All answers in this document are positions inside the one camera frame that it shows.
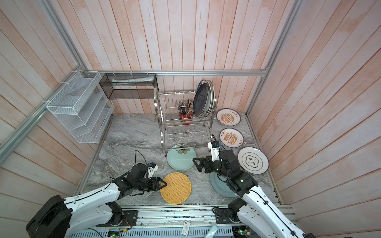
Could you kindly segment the light green flower plate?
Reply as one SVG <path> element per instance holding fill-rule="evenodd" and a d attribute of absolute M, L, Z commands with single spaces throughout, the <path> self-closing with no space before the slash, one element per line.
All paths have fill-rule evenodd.
<path fill-rule="evenodd" d="M 167 153 L 167 162 L 170 167 L 178 171 L 185 171 L 194 166 L 193 158 L 196 151 L 187 144 L 177 144 Z"/>

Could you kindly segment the yellow woven bamboo tray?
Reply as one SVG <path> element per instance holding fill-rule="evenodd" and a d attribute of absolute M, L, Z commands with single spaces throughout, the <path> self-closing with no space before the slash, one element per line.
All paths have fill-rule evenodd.
<path fill-rule="evenodd" d="M 169 204 L 179 205 L 184 203 L 191 194 L 189 178 L 180 172 L 173 172 L 164 178 L 167 186 L 160 190 L 162 198 Z"/>

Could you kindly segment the silver metal dish rack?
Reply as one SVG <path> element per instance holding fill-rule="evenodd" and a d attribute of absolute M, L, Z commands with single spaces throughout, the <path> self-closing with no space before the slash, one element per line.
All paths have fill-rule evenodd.
<path fill-rule="evenodd" d="M 213 140 L 211 131 L 216 119 L 217 99 L 212 99 L 208 116 L 197 117 L 190 113 L 189 105 L 195 95 L 195 91 L 160 93 L 154 90 L 154 107 L 164 156 L 178 144 L 187 149 L 200 148 Z"/>

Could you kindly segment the cream floral plate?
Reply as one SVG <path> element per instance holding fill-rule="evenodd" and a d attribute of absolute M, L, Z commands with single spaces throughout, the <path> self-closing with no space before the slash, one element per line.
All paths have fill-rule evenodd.
<path fill-rule="evenodd" d="M 214 92 L 213 83 L 210 80 L 208 81 L 208 83 L 209 83 L 210 93 L 211 93 L 211 96 L 210 96 L 211 104 L 210 104 L 209 113 L 212 114 L 213 108 L 214 108 L 214 105 L 215 105 L 215 92 Z"/>

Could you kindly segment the dark blue glazed plate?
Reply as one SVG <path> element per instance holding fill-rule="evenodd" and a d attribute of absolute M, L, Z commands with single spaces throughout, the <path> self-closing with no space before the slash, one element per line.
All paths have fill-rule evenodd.
<path fill-rule="evenodd" d="M 208 82 L 202 84 L 196 91 L 193 100 L 193 115 L 199 117 L 204 110 L 204 107 L 208 100 L 208 94 L 210 92 L 210 87 Z"/>

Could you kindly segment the green rim white plate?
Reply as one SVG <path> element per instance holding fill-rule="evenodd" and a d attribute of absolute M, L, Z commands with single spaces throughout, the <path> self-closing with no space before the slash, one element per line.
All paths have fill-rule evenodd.
<path fill-rule="evenodd" d="M 204 84 L 207 84 L 207 85 L 209 86 L 208 81 L 209 81 L 209 80 L 205 80 L 205 79 L 203 79 L 203 80 L 199 83 L 199 85 L 198 85 L 198 89 L 199 89 L 202 85 L 204 85 Z M 211 96 L 211 93 L 210 93 L 210 87 L 209 87 L 208 95 L 207 95 L 207 100 L 206 100 L 206 104 L 205 104 L 205 106 L 204 106 L 203 111 L 202 111 L 201 114 L 200 114 L 201 117 L 207 117 L 207 116 L 209 116 L 209 114 L 210 114 L 210 113 L 209 113 L 209 110 L 210 110 L 210 104 L 211 104 L 210 96 Z"/>

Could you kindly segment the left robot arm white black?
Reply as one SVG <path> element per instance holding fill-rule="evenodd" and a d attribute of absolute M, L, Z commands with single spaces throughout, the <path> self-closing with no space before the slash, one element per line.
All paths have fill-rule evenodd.
<path fill-rule="evenodd" d="M 167 183 L 153 173 L 154 165 L 138 163 L 123 175 L 112 178 L 108 184 L 77 196 L 51 197 L 26 225 L 31 238 L 68 238 L 72 234 L 97 225 L 120 226 L 124 213 L 117 200 L 159 191 Z"/>

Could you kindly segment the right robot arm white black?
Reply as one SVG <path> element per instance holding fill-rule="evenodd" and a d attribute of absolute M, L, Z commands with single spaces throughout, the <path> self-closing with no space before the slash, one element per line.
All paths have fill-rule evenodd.
<path fill-rule="evenodd" d="M 261 238 L 314 238 L 292 223 L 273 203 L 258 182 L 246 171 L 232 150 L 223 150 L 219 159 L 212 156 L 193 158 L 199 172 L 216 173 L 225 177 L 225 183 L 238 198 L 228 204 L 225 217 L 234 223 L 243 223 Z"/>

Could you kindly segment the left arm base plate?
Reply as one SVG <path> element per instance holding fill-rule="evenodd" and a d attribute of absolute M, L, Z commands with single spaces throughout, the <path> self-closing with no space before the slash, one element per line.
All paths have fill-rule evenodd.
<path fill-rule="evenodd" d="M 123 210 L 122 216 L 122 226 L 134 227 L 137 224 L 138 219 L 138 211 L 137 210 Z"/>

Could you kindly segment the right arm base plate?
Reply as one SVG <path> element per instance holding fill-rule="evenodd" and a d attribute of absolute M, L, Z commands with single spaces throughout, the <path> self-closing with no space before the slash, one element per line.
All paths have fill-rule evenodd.
<path fill-rule="evenodd" d="M 239 223 L 236 212 L 230 208 L 214 207 L 212 208 L 212 212 L 215 215 L 217 224 Z"/>

